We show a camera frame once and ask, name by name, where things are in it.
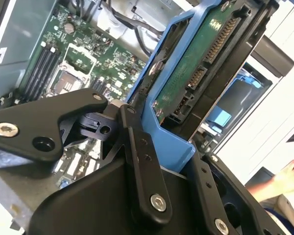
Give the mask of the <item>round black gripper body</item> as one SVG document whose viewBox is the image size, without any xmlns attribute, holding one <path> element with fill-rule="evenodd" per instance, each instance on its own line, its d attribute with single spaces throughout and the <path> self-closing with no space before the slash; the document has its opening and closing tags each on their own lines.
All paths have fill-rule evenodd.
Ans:
<svg viewBox="0 0 294 235">
<path fill-rule="evenodd" d="M 36 209 L 29 235 L 212 235 L 213 219 L 192 199 L 184 177 L 163 170 L 173 209 L 161 227 L 138 224 L 131 212 L 125 162 L 118 160 L 53 193 Z"/>
</svg>

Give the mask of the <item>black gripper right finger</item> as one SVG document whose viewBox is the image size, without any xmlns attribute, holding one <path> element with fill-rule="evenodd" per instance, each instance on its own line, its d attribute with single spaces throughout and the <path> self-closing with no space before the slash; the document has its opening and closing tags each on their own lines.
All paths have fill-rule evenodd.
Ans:
<svg viewBox="0 0 294 235">
<path fill-rule="evenodd" d="M 274 221 L 216 155 L 196 151 L 188 182 L 190 235 L 274 234 Z"/>
</svg>

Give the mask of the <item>person's bare hand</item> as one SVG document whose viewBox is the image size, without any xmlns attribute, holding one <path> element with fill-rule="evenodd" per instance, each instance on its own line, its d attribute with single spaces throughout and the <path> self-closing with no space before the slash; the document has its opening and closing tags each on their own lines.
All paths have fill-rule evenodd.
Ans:
<svg viewBox="0 0 294 235">
<path fill-rule="evenodd" d="M 294 160 L 274 176 L 273 182 L 278 195 L 294 191 Z"/>
</svg>

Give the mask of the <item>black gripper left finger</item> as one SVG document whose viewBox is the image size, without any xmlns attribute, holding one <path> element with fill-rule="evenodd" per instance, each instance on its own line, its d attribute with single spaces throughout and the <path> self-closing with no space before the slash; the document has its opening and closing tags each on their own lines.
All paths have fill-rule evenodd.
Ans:
<svg viewBox="0 0 294 235">
<path fill-rule="evenodd" d="M 150 134 L 141 113 L 123 104 L 104 113 L 107 99 L 94 89 L 81 89 L 0 110 L 0 168 L 26 176 L 49 175 L 64 148 L 82 137 L 107 141 L 104 164 L 126 161 L 126 178 L 135 219 L 168 223 L 172 206 Z"/>
</svg>

